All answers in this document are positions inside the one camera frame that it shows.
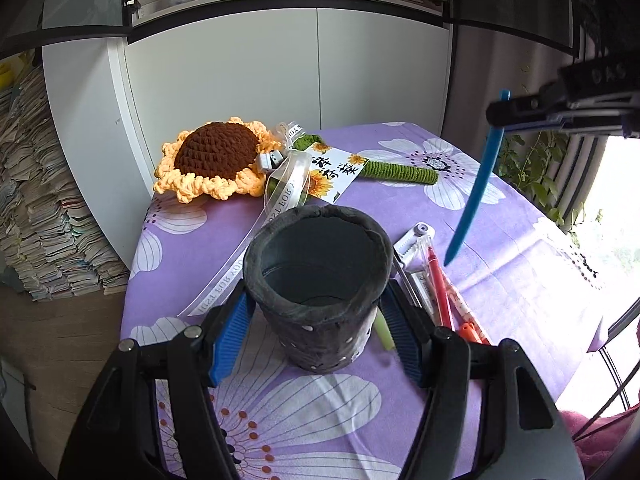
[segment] white panel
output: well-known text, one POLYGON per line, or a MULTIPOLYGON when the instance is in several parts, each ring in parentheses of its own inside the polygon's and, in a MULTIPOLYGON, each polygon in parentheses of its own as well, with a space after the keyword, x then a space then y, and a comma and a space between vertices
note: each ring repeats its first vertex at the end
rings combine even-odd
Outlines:
POLYGON ((155 164, 164 142, 239 116, 320 127, 315 9, 209 18, 128 45, 129 81, 155 164))
POLYGON ((43 46, 42 60, 66 161, 107 240, 130 266, 152 179, 122 89, 117 41, 43 46))
POLYGON ((449 31, 360 10, 318 9, 323 128, 406 121, 440 134, 449 31))

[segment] table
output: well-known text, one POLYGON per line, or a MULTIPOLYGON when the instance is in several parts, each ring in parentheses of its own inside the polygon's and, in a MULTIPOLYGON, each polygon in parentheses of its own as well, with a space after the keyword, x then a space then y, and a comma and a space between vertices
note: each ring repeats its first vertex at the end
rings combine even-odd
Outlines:
MULTIPOLYGON (((435 186, 356 179, 338 204, 375 218, 398 240, 418 221, 435 228, 440 258, 458 224, 478 163, 410 123, 323 130, 327 144, 375 160, 429 166, 435 186)), ((262 199, 200 197, 181 205, 156 196, 146 215, 127 289, 122 337, 151 344, 197 317, 178 318, 254 224, 262 199)), ((495 175, 457 259, 446 269, 489 336, 517 340, 553 398, 563 391, 602 320, 603 292, 589 263, 555 225, 495 175)), ((233 374, 211 391, 241 477, 394 480, 424 408, 395 351, 374 334, 335 374, 287 363, 257 312, 233 374)), ((473 463, 480 389, 472 384, 456 475, 473 463)), ((168 390, 158 383, 162 441, 170 470, 182 472, 168 390)))

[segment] blue pen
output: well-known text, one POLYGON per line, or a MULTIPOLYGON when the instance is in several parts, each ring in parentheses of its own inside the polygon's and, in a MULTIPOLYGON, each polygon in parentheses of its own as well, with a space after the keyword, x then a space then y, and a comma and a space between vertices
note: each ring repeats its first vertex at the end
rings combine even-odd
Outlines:
MULTIPOLYGON (((500 101, 507 101, 511 93, 508 90, 500 91, 500 101)), ((471 227, 471 222, 476 216, 478 206, 484 195, 484 190, 489 182, 491 172, 494 170, 495 161, 498 158, 498 152, 500 152, 500 144, 502 143, 502 136, 504 135, 504 128, 489 129, 489 136, 486 139, 486 145, 484 147, 484 153, 482 154, 482 162, 476 175, 474 186, 471 189, 469 200, 466 202, 465 210, 462 212, 458 227, 453 233, 453 238, 449 243, 447 252, 444 256, 444 264, 447 266, 458 255, 462 242, 465 241, 466 233, 471 227)))

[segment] white ribbon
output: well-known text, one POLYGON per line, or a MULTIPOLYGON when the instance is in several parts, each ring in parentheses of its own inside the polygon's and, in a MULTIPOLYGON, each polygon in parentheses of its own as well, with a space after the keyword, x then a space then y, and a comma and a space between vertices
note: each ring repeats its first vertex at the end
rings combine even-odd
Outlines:
POLYGON ((206 314, 211 307, 224 303, 236 283, 242 278, 244 253, 257 232, 279 214, 298 206, 303 201, 305 197, 303 191, 306 189, 310 166, 311 156, 308 153, 297 150, 289 151, 286 160, 269 177, 269 179, 279 179, 276 189, 270 196, 266 191, 269 180, 265 183, 264 209, 255 224, 222 268, 207 283, 204 290, 178 314, 179 316, 183 316, 187 312, 187 316, 201 316, 206 314))

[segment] white cabinet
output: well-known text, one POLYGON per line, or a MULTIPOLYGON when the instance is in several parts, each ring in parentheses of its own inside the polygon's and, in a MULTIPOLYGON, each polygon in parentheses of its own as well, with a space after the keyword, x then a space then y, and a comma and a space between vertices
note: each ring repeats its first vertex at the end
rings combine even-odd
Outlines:
POLYGON ((154 164, 164 142, 239 116, 320 128, 316 9, 242 12, 171 28, 126 47, 154 164))
POLYGON ((440 135, 449 31, 360 10, 318 9, 322 127, 406 121, 440 135))

